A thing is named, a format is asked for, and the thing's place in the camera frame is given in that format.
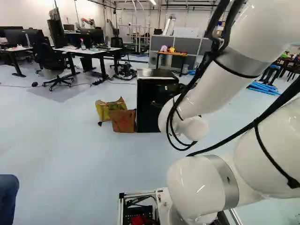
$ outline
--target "brown paper bag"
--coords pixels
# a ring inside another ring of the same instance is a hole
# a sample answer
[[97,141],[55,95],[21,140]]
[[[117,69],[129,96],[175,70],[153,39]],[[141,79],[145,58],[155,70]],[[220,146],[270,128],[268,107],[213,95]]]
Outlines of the brown paper bag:
[[135,110],[112,110],[109,111],[114,132],[135,132]]
[[124,99],[122,96],[119,98],[119,100],[115,102],[103,102],[101,100],[97,100],[95,102],[96,109],[100,118],[101,122],[110,121],[109,118],[109,111],[110,110],[126,110],[126,104],[124,102]]

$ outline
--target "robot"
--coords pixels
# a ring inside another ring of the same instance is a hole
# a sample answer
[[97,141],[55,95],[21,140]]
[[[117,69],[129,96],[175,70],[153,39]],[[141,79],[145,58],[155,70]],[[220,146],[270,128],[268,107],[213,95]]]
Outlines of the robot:
[[[295,29],[299,8],[297,0],[249,0],[232,27],[228,46],[180,101],[168,125],[180,96],[164,105],[160,130],[166,132],[172,125],[175,133],[192,141],[205,137],[208,124],[199,115],[220,109],[291,44],[299,44],[300,30]],[[208,225],[218,211],[267,197],[300,197],[299,146],[300,98],[296,98],[245,132],[234,153],[175,162],[167,183],[171,211],[180,219],[170,219],[169,225]]]
[[96,25],[95,25],[95,20],[94,19],[85,19],[85,18],[81,18],[81,27],[85,28],[85,23],[87,23],[90,28],[95,29]]

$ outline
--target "red component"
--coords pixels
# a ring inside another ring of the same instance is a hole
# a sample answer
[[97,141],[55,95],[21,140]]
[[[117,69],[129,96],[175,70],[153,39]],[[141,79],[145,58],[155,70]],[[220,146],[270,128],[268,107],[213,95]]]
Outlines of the red component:
[[132,217],[131,218],[131,223],[132,225],[143,225],[144,224],[144,220],[142,215],[136,216],[136,217]]
[[139,215],[131,218],[132,225],[153,224],[152,219],[146,218],[144,215]]

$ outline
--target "power strip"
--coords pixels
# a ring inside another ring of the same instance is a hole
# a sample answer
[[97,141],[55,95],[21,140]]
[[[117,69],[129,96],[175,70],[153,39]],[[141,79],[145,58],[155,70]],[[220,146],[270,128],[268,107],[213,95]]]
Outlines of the power strip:
[[103,80],[103,78],[102,77],[99,77],[96,81],[94,81],[92,84],[93,85],[99,85],[99,84],[101,84],[101,83],[103,83],[104,82],[104,80]]

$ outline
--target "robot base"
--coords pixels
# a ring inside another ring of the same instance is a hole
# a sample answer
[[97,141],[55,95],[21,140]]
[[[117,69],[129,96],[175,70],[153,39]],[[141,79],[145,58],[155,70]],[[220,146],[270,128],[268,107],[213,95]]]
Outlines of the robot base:
[[[126,204],[130,200],[134,200],[137,198],[154,198],[155,203],[153,207],[156,210],[153,213],[154,220],[159,220],[160,225],[186,225],[186,223],[180,218],[180,215],[177,211],[172,207],[172,200],[170,198],[169,190],[167,187],[158,188],[152,191],[142,191],[135,193],[120,193],[118,200],[118,221],[117,225],[126,225]],[[229,210],[233,221],[236,225],[242,225],[240,222],[236,212],[234,209]],[[233,225],[230,224],[227,220],[227,217],[230,214],[225,214],[223,211],[217,213],[216,220],[212,223],[212,225]]]

